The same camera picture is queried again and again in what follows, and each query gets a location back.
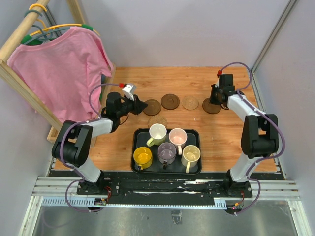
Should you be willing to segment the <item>brown wooden coaster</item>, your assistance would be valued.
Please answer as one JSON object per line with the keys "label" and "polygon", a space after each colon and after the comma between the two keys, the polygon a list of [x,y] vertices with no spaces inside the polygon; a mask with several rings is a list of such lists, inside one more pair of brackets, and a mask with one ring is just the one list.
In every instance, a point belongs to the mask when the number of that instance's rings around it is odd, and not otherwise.
{"label": "brown wooden coaster", "polygon": [[161,98],[161,105],[167,110],[174,110],[180,104],[179,97],[174,94],[166,94]]}
{"label": "brown wooden coaster", "polygon": [[220,105],[215,105],[210,102],[210,98],[206,98],[202,103],[202,108],[209,114],[217,114],[221,111]]}
{"label": "brown wooden coaster", "polygon": [[155,99],[149,99],[145,101],[147,107],[143,110],[143,112],[148,116],[155,116],[161,111],[161,103]]}

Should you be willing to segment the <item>woven rattan coaster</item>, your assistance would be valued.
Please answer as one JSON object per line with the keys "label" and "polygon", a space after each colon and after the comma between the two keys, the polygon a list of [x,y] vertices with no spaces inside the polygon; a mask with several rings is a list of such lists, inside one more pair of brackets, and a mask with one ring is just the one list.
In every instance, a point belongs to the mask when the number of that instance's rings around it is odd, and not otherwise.
{"label": "woven rattan coaster", "polygon": [[198,99],[193,96],[185,96],[182,100],[182,106],[187,110],[195,110],[198,105]]}
{"label": "woven rattan coaster", "polygon": [[147,125],[150,128],[154,124],[162,124],[167,127],[167,119],[161,115],[152,116],[149,118]]}

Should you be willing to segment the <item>cream mug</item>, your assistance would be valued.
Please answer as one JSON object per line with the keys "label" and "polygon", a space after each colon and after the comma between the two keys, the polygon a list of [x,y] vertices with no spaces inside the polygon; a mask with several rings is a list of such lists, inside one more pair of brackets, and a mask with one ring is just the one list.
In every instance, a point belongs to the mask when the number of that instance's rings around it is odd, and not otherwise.
{"label": "cream mug", "polygon": [[201,157],[201,151],[197,146],[188,145],[184,147],[181,157],[181,163],[185,167],[185,173],[188,174],[190,169],[197,165]]}

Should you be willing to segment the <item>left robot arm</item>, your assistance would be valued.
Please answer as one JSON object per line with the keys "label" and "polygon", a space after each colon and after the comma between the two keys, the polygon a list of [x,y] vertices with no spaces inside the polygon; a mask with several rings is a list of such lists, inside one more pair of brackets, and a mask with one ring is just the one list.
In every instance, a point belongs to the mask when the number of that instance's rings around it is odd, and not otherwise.
{"label": "left robot arm", "polygon": [[74,170],[94,194],[105,190],[105,182],[101,179],[102,171],[89,158],[92,138],[113,133],[121,125],[121,117],[132,113],[140,114],[147,104],[137,95],[132,99],[111,92],[106,99],[101,118],[91,121],[63,123],[59,135],[52,148],[52,156],[60,160],[66,167]]}

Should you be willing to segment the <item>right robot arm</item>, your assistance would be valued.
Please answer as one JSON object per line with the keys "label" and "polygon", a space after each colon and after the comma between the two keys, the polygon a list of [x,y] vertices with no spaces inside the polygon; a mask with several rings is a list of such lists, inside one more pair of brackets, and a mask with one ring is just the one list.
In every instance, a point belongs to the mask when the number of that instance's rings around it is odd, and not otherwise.
{"label": "right robot arm", "polygon": [[233,197],[241,190],[240,183],[249,180],[261,159],[278,151],[278,118],[256,108],[246,96],[235,89],[232,74],[218,71],[218,81],[212,85],[210,103],[232,110],[244,122],[241,136],[242,154],[233,168],[227,172],[223,191]]}

